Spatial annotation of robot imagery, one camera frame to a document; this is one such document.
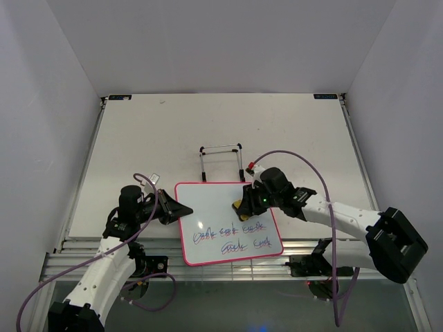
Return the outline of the yellow bone-shaped eraser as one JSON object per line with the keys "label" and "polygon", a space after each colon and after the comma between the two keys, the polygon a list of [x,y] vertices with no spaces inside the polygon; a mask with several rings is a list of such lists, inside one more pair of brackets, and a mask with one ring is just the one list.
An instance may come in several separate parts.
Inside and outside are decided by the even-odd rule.
{"label": "yellow bone-shaped eraser", "polygon": [[232,209],[234,210],[234,212],[237,215],[237,218],[241,222],[244,222],[253,216],[253,211],[251,210],[247,200],[240,199],[233,202]]}

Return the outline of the pink framed whiteboard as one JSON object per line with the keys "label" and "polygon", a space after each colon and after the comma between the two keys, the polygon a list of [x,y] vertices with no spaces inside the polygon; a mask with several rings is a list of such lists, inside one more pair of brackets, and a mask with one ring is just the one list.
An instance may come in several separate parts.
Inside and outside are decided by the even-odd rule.
{"label": "pink framed whiteboard", "polygon": [[189,266],[278,256],[283,243],[273,210],[240,221],[231,204],[245,184],[177,183],[176,200],[193,209],[179,219],[183,260]]}

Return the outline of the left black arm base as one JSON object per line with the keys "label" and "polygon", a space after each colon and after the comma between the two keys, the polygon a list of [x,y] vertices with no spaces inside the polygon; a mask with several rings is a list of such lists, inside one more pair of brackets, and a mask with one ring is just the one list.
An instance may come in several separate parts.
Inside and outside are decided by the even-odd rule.
{"label": "left black arm base", "polygon": [[158,255],[146,255],[143,245],[132,242],[129,244],[129,258],[134,260],[136,270],[129,277],[129,281],[125,282],[124,288],[120,294],[123,299],[139,300],[147,292],[149,288],[149,280],[137,282],[129,286],[132,282],[142,277],[157,273],[166,273],[168,267],[168,257]]}

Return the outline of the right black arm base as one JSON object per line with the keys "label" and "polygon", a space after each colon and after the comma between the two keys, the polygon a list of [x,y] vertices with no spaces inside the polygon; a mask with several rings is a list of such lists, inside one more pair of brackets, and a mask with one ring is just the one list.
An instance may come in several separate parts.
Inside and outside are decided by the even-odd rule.
{"label": "right black arm base", "polygon": [[325,277],[324,280],[308,281],[309,290],[322,300],[332,299],[332,265],[323,254],[332,243],[331,238],[320,239],[309,255],[290,255],[285,266],[292,277]]}

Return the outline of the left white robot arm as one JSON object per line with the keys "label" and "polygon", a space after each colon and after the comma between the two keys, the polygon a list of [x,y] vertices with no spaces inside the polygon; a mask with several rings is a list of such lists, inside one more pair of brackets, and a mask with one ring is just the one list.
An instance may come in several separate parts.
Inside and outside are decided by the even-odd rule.
{"label": "left white robot arm", "polygon": [[137,185],[121,189],[118,206],[107,218],[96,255],[87,263],[77,286],[48,311],[49,331],[104,331],[109,311],[121,290],[149,286],[151,278],[171,278],[159,264],[163,256],[148,257],[136,239],[144,225],[163,225],[191,215],[192,208],[175,201],[164,190],[144,194]]}

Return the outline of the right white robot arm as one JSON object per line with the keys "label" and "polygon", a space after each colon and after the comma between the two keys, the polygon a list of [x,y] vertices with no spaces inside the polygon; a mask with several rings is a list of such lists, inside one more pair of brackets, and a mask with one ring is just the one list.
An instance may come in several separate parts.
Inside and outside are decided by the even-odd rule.
{"label": "right white robot arm", "polygon": [[294,186],[277,167],[256,166],[249,174],[253,182],[232,204],[240,221],[278,208],[288,217],[326,225],[353,238],[321,239],[311,254],[290,265],[297,275],[350,276],[357,268],[367,268],[404,284],[428,251],[425,240],[396,208],[379,212],[328,203],[315,190]]}

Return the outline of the left blue corner label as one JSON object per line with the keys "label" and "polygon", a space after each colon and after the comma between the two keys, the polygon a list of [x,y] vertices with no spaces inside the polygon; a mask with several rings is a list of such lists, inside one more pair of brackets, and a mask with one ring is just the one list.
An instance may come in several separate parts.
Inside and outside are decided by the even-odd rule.
{"label": "left blue corner label", "polygon": [[108,101],[125,101],[125,100],[131,100],[132,95],[110,95],[108,97]]}

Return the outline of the blue corner label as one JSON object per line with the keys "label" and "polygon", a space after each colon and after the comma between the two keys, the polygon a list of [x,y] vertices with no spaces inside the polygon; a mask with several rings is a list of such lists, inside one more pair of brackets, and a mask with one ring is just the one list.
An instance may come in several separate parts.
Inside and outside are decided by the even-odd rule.
{"label": "blue corner label", "polygon": [[110,95],[108,97],[108,101],[125,101],[125,100],[131,100],[132,95]]}
{"label": "blue corner label", "polygon": [[313,94],[316,100],[337,100],[338,96],[335,93],[315,93]]}

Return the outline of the right blue corner label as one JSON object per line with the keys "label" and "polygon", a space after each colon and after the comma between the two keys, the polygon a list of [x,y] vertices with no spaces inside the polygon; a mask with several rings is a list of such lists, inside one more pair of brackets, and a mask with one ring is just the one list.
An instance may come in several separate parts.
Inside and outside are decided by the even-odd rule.
{"label": "right blue corner label", "polygon": [[316,100],[337,100],[338,96],[335,93],[315,93],[313,94]]}

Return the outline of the aluminium extrusion frame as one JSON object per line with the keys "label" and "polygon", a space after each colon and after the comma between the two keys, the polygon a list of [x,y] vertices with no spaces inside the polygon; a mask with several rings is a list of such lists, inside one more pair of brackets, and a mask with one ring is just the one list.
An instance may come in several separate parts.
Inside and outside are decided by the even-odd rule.
{"label": "aluminium extrusion frame", "polygon": [[[245,179],[246,182],[244,183],[245,185],[251,184],[251,180],[252,177],[246,172],[246,168],[244,167],[244,171],[245,171]],[[134,174],[134,180],[135,180],[135,184],[139,186],[142,191],[143,191],[143,187],[141,185],[141,181],[142,181],[142,177],[145,177],[142,174],[139,173],[135,173]],[[331,200],[330,198],[330,193],[329,190],[324,190],[322,193],[319,193],[321,196],[324,196],[327,199],[328,203],[335,203]],[[171,196],[175,201],[176,200],[176,196],[174,194],[174,196]],[[147,227],[147,225],[144,225],[141,229],[141,231],[139,232],[139,234]],[[337,233],[340,232],[334,228],[331,228],[333,233]],[[339,240],[337,239],[335,236],[331,236],[329,237],[333,240]],[[344,240],[344,241],[351,241],[353,238],[348,235],[348,239]],[[83,276],[83,274],[86,272],[87,263],[91,263],[93,261],[94,256],[78,265],[75,266],[71,266],[69,268],[67,268],[66,270],[63,270],[60,273],[55,273],[55,274],[50,274],[50,275],[46,275],[43,280],[41,281],[41,285],[45,286],[51,282],[56,281],[57,279],[66,276],[66,275],[70,275],[75,271],[80,271],[81,272],[81,278]],[[203,273],[203,277],[204,279],[207,280],[213,280],[213,281],[226,281],[229,277],[232,277],[235,275],[236,270],[244,270],[244,269],[252,269],[253,268],[253,260],[254,259],[246,259],[246,260],[240,260],[240,261],[232,261],[232,262],[228,262],[228,263],[222,263],[222,264],[209,264],[209,265],[204,265],[204,266],[189,266],[186,264],[186,268],[191,271],[194,272],[196,271],[196,269],[198,268],[202,268],[204,273]],[[349,277],[352,281],[356,281],[359,275],[359,272],[361,269],[367,269],[367,268],[357,268],[352,275],[350,276],[339,276],[336,273],[332,274],[332,282],[333,282],[333,286],[332,286],[332,292],[333,292],[333,296],[332,299],[327,299],[324,301],[330,301],[333,303],[334,305],[334,317],[336,318],[336,320],[340,320],[345,308],[345,305],[348,301],[349,298],[349,293],[339,293],[338,291],[338,280],[340,277]],[[167,273],[171,274],[171,278],[168,279],[172,279],[173,278],[173,274],[172,272],[170,272],[167,268]],[[313,281],[316,280],[324,280],[325,277],[309,277],[312,278]],[[122,295],[120,294],[118,296],[118,298],[123,299]]]}

